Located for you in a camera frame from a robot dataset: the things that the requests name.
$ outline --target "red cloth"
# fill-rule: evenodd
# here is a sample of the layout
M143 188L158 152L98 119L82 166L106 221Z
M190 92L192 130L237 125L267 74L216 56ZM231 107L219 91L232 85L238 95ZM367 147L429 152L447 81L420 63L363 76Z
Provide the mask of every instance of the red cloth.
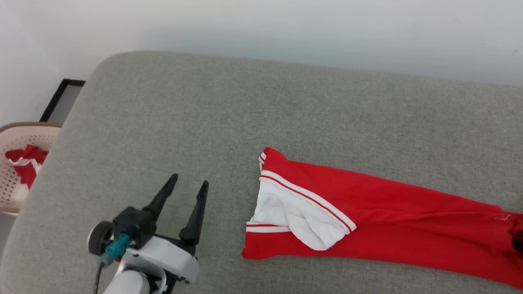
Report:
M341 212L333 213L335 217L344 214L355 226L332 247L317 251L289 230L249 231L249 227L283 228L281 224L248 224L244 258L371 259L450 270L523 290L523 255L514 247L515 239L523 239L523 214L427 188L289 161L271 148L265 148L262 157L260 180L274 181L276 176L264 173L279 175L328 201ZM314 201L307 194L301 197Z
M27 184L31 189L36 174L46 159L47 151L40 151L38 147L27 145L25 150L16 149L5 153L5 156L13 165L16 173L20 176L20 182Z

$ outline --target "red track pants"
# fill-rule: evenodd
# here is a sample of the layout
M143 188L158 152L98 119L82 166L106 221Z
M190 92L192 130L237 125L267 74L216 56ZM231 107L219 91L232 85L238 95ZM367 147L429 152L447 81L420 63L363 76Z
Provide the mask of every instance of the red track pants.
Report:
M523 290L523 214L287 160L265 148L243 257L337 256L439 268Z

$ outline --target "gray sofa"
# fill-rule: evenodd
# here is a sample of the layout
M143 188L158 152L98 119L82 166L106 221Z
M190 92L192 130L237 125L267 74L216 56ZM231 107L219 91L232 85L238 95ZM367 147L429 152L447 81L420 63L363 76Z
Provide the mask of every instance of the gray sofa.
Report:
M105 60L85 84L0 270L4 294L90 293L90 229L171 173L158 233L210 183L194 285L174 293L520 293L431 268L342 258L242 259L265 146L523 212L523 88L167 52ZM103 272L104 289L115 266Z

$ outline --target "laundry basket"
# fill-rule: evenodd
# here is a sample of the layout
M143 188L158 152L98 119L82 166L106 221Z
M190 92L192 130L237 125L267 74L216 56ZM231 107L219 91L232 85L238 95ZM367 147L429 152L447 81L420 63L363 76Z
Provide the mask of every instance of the laundry basket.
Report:
M0 211L18 212L29 192L26 184L5 157L13 149L25 149L27 144L49 151L61 125L46 122L12 123L0 128Z

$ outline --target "white wall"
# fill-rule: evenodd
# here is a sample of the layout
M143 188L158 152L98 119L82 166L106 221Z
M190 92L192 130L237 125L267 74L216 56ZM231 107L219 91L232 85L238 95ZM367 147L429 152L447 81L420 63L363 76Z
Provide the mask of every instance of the white wall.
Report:
M0 0L0 127L38 121L62 78L54 60Z
M523 85L521 0L7 0L66 77L178 50Z

